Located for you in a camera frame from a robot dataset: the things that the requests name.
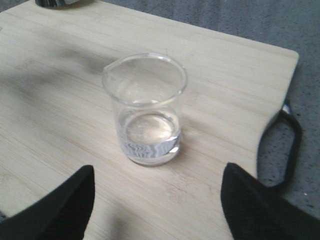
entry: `bamboo cutting board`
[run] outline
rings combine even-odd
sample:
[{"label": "bamboo cutting board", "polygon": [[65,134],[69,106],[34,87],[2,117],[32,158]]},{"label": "bamboo cutting board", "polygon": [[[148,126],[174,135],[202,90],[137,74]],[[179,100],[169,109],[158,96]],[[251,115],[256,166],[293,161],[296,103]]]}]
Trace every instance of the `bamboo cutting board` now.
[{"label": "bamboo cutting board", "polygon": [[[129,161],[117,142],[102,70],[127,55],[178,60],[179,156]],[[95,169],[86,240],[230,240],[220,203],[227,162],[256,176],[261,135],[280,110],[298,54],[100,1],[0,13],[0,210],[12,216],[82,165]]]}]

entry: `black object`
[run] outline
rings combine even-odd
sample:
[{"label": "black object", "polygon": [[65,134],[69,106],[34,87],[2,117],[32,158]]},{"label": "black object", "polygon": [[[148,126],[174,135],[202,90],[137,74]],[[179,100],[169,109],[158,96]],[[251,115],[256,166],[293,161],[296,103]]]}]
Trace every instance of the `black object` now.
[{"label": "black object", "polygon": [[235,240],[320,240],[320,221],[235,163],[224,169],[221,203]]},{"label": "black object", "polygon": [[283,176],[283,181],[281,181],[277,185],[269,187],[270,189],[273,189],[277,193],[280,193],[281,191],[283,191],[291,183],[291,180],[294,176],[299,148],[302,140],[302,128],[299,122],[295,119],[291,111],[290,103],[288,100],[284,102],[282,109],[279,112],[274,124],[281,120],[285,120],[291,126],[294,132],[294,138],[293,138],[291,149],[288,155],[288,160],[287,160],[287,164],[286,164],[286,168]]},{"label": "black object", "polygon": [[0,223],[0,240],[82,240],[95,200],[91,165],[47,196]]}]

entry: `water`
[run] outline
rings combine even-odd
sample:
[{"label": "water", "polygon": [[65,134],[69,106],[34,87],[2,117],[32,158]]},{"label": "water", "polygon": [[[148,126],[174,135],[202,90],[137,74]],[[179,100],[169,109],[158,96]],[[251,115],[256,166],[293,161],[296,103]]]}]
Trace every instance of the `water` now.
[{"label": "water", "polygon": [[179,151],[180,124],[171,107],[124,110],[118,118],[121,148],[134,162],[154,166]]}]

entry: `black handle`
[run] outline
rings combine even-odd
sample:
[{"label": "black handle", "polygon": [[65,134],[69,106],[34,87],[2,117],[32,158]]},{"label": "black handle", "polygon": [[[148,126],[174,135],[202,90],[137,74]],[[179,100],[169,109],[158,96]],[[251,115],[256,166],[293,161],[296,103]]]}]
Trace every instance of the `black handle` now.
[{"label": "black handle", "polygon": [[299,148],[301,145],[301,140],[302,140],[302,128],[299,124],[299,122],[296,120],[294,117],[291,108],[290,108],[290,103],[288,100],[286,100],[282,106],[281,111],[279,112],[279,115],[277,117],[277,121],[280,120],[285,120],[292,128],[294,132],[294,138],[293,142],[291,145],[291,149],[288,155],[288,160],[284,172],[284,177],[283,181],[278,183],[277,185],[269,187],[270,189],[274,190],[275,192],[281,192],[284,190],[289,183],[291,182],[295,168],[296,168],[296,163],[297,163],[297,158],[298,158],[298,153],[299,153]]}]

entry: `glass beaker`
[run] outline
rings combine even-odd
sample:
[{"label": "glass beaker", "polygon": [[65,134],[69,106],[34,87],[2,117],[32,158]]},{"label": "glass beaker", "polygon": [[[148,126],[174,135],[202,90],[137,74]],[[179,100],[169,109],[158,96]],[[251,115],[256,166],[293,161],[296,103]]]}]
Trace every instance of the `glass beaker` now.
[{"label": "glass beaker", "polygon": [[112,98],[121,149],[143,166],[168,162],[180,149],[181,101],[188,83],[174,59],[143,53],[106,66],[102,84]]}]

